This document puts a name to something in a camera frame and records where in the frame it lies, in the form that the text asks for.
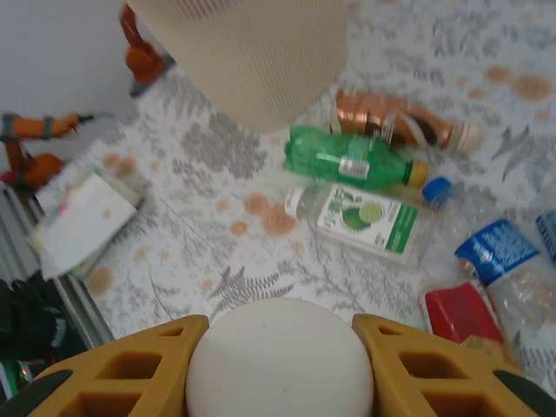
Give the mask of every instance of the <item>leaf print fabric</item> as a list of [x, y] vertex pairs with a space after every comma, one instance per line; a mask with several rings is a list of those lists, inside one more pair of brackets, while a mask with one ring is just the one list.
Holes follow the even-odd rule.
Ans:
[[[469, 195], [482, 195], [524, 230], [529, 202], [556, 179], [556, 8], [549, 0], [348, 1], [349, 62], [298, 124], [328, 129], [338, 88], [406, 98], [456, 121], [479, 123], [471, 155], [405, 154], [428, 162]], [[85, 281], [115, 337], [245, 302], [300, 297], [333, 310], [378, 314], [423, 328], [426, 283], [455, 277], [433, 236], [421, 269], [392, 268], [317, 238], [286, 215], [288, 127], [259, 135], [219, 113], [177, 67], [167, 72], [38, 196], [52, 206], [84, 164], [118, 172], [144, 195]], [[528, 375], [556, 394], [556, 325], [516, 347]]]

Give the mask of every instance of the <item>white ball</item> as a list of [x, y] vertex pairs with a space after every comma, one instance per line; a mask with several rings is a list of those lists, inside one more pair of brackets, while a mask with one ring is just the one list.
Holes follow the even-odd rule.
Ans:
[[368, 417], [367, 352], [337, 315], [290, 298], [255, 301], [208, 329], [189, 363], [189, 417]]

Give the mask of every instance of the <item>ribbed cylinder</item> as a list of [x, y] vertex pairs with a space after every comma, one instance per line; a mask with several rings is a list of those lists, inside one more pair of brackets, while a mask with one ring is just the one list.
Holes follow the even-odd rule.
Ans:
[[343, 0], [129, 0], [197, 88], [243, 126], [301, 114], [347, 60]]

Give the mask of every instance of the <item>copper-colored bottle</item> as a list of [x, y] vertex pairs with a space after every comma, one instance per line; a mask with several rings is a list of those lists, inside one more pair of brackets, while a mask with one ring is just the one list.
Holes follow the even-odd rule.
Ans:
[[392, 147], [405, 145], [455, 149], [473, 152], [479, 147], [481, 127], [475, 123], [459, 123], [443, 119], [407, 100], [358, 92], [352, 96], [342, 89], [336, 96], [337, 124], [335, 132], [380, 136]]

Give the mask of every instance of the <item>white wall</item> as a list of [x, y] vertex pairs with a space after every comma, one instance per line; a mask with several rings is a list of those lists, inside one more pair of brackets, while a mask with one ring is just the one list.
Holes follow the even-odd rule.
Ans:
[[[60, 116], [107, 110], [121, 115], [130, 104], [132, 81], [124, 62], [121, 7], [119, 0], [1, 0], [0, 112]], [[29, 149], [68, 159], [107, 123], [82, 127], [76, 140], [35, 143]], [[6, 167], [0, 150], [0, 170]]]

